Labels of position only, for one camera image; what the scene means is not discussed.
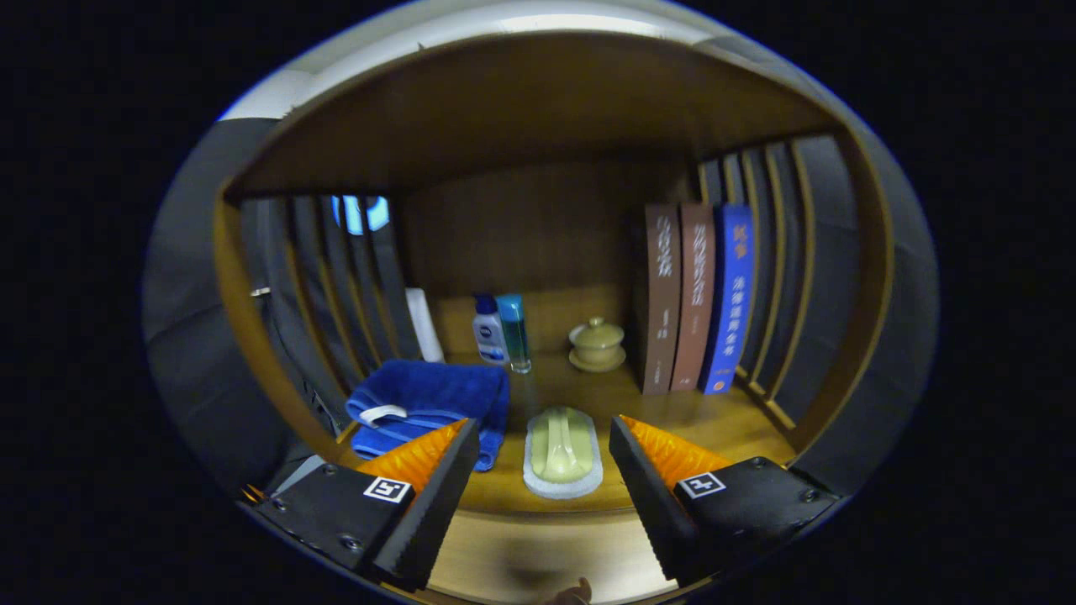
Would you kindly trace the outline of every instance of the book spine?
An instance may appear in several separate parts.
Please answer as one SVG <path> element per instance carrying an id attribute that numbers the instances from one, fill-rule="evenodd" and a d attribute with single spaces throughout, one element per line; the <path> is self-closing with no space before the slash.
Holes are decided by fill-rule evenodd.
<path id="1" fill-rule="evenodd" d="M 680 217 L 672 205 L 647 207 L 648 313 L 642 394 L 668 393 L 680 319 Z"/>
<path id="2" fill-rule="evenodd" d="M 713 208 L 702 203 L 680 207 L 682 287 L 680 335 L 670 391 L 690 391 L 698 383 L 706 354 L 710 314 L 713 309 L 716 238 Z"/>
<path id="3" fill-rule="evenodd" d="M 736 365 L 744 353 L 748 313 L 751 312 L 751 271 L 754 264 L 751 209 L 747 206 L 714 209 L 714 220 L 720 225 L 721 234 L 717 280 L 721 295 L 713 297 L 706 358 L 698 380 L 699 391 L 706 394 L 728 391 L 736 376 Z"/>

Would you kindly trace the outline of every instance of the blue bottle cap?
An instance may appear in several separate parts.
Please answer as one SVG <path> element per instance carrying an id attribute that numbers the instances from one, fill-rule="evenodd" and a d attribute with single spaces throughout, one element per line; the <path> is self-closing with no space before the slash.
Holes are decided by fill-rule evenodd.
<path id="1" fill-rule="evenodd" d="M 497 312 L 497 302 L 489 294 L 476 294 L 475 312 L 480 315 L 492 315 Z"/>
<path id="2" fill-rule="evenodd" d="M 523 321 L 523 297 L 519 294 L 505 294 L 497 297 L 497 308 L 500 319 L 509 322 Z"/>

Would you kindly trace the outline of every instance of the teal bottle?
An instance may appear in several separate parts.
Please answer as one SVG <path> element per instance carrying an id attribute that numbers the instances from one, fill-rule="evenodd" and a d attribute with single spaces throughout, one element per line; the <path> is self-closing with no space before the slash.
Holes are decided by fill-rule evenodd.
<path id="1" fill-rule="evenodd" d="M 530 348 L 527 346 L 527 328 L 523 318 L 523 298 L 519 294 L 498 296 L 497 308 L 500 310 L 500 325 L 505 330 L 505 344 L 508 348 L 508 367 L 512 371 L 526 374 L 530 371 Z"/>

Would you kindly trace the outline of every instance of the folded towel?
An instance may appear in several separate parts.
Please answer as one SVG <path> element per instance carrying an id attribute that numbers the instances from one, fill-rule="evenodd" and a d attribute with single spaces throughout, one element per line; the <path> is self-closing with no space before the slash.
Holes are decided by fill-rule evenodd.
<path id="1" fill-rule="evenodd" d="M 383 406 L 402 408 L 407 418 L 364 414 Z M 393 413 L 391 408 L 380 411 Z M 493 468 L 505 440 L 508 375 L 499 367 L 390 360 L 355 389 L 348 413 L 363 424 L 351 446 L 366 459 L 457 420 L 479 419 L 475 469 L 484 472 Z"/>

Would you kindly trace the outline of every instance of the blue liquid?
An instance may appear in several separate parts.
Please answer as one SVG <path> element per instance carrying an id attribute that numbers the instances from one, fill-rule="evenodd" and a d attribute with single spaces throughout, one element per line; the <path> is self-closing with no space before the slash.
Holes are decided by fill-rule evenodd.
<path id="1" fill-rule="evenodd" d="M 530 371 L 530 348 L 527 346 L 527 328 L 523 320 L 509 322 L 500 320 L 505 329 L 505 344 L 508 346 L 508 363 L 512 371 Z"/>

